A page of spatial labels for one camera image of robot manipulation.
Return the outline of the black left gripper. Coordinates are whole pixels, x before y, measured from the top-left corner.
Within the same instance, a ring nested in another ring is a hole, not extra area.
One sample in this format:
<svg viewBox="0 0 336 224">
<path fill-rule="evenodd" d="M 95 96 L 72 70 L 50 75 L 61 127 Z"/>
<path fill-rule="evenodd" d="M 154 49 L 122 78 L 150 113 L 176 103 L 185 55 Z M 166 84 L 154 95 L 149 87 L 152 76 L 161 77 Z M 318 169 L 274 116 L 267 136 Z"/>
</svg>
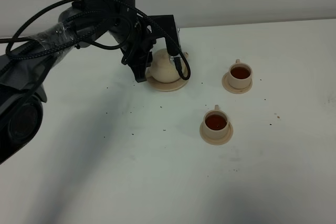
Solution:
<svg viewBox="0 0 336 224">
<path fill-rule="evenodd" d="M 146 82 L 146 69 L 151 66 L 156 39 L 151 38 L 151 25 L 134 11 L 117 14 L 112 19 L 110 34 L 122 51 L 122 64 L 128 64 L 136 82 Z"/>
</svg>

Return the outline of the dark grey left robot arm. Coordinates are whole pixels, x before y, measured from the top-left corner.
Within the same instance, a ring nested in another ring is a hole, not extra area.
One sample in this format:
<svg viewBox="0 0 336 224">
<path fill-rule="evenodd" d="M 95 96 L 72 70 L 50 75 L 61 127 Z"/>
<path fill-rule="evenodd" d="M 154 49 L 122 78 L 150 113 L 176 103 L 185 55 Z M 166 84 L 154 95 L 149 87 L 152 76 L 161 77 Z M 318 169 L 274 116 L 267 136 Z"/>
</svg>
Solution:
<svg viewBox="0 0 336 224">
<path fill-rule="evenodd" d="M 122 64 L 131 68 L 137 82 L 146 80 L 155 40 L 152 21 L 136 8 L 135 0 L 66 0 L 46 8 L 49 12 L 68 4 L 57 24 L 31 37 L 18 31 L 6 40 L 1 56 L 1 161 L 29 143 L 43 121 L 47 102 L 43 86 L 50 70 L 73 48 L 96 46 L 110 33 L 122 52 Z"/>
</svg>

